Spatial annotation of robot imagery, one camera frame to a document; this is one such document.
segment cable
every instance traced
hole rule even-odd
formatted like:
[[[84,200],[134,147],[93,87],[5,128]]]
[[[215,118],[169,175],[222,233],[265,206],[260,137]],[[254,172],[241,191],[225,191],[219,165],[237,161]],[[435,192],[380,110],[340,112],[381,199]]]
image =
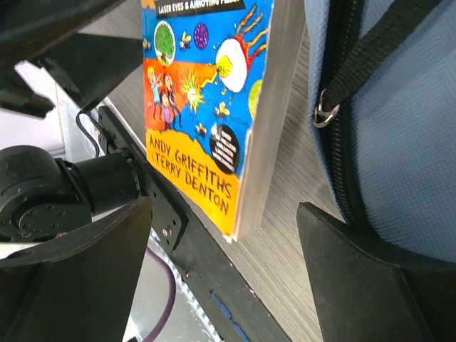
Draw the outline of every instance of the cable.
[[[160,258],[149,246],[147,246],[147,255],[154,259],[166,272],[166,276],[168,278],[168,283],[170,285],[170,289],[168,291],[168,299],[166,302],[165,310],[163,311],[160,319],[158,320],[157,324],[155,325],[154,329],[149,333],[149,335],[142,340],[142,342],[153,342],[155,339],[160,335],[163,328],[165,327],[168,319],[171,316],[172,308],[174,306],[174,302],[176,301],[176,280],[174,278],[174,274],[172,273],[171,268],[167,265],[167,263]]]
[[[96,127],[99,133],[103,131],[102,127],[100,126],[99,123],[96,122],[94,118],[92,118],[92,115],[90,113],[87,113],[85,111],[81,111],[76,115],[76,125],[78,128],[81,130],[81,132],[90,140],[92,143],[93,147],[95,148],[95,157],[98,158],[100,157],[100,146],[98,146],[98,143],[93,139],[92,135],[84,128],[82,122],[81,122],[81,115],[85,114],[88,116],[92,124]]]

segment black zipper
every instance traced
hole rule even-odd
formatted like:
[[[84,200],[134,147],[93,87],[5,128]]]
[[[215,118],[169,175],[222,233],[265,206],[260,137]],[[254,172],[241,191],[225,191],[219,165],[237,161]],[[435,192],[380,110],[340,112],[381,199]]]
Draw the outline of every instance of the black zipper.
[[[331,0],[319,93],[326,89],[358,40],[363,8],[363,0]],[[332,109],[325,108],[323,103],[324,111]],[[340,103],[337,115],[319,131],[337,205],[350,225],[375,232],[367,219],[353,168],[351,99]]]

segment purple oval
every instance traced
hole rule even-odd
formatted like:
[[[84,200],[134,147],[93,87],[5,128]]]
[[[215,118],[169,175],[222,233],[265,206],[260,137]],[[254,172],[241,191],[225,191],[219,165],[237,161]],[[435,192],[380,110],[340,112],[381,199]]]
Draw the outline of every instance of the purple oval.
[[[205,23],[198,23],[193,31],[193,39],[199,50],[204,50],[209,43],[209,30]]]

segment black strap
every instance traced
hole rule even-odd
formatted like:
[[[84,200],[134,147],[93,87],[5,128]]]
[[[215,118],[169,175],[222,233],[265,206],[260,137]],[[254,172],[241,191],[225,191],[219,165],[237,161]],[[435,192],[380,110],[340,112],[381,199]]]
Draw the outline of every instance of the black strap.
[[[324,94],[324,108],[355,95],[442,0],[395,0],[380,21],[348,53]]]

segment black banner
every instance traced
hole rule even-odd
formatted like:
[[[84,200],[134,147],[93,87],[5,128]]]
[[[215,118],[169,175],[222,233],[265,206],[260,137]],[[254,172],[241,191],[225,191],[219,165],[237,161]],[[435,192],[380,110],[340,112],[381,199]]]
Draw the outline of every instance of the black banner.
[[[244,0],[155,0],[157,19],[245,9]]]

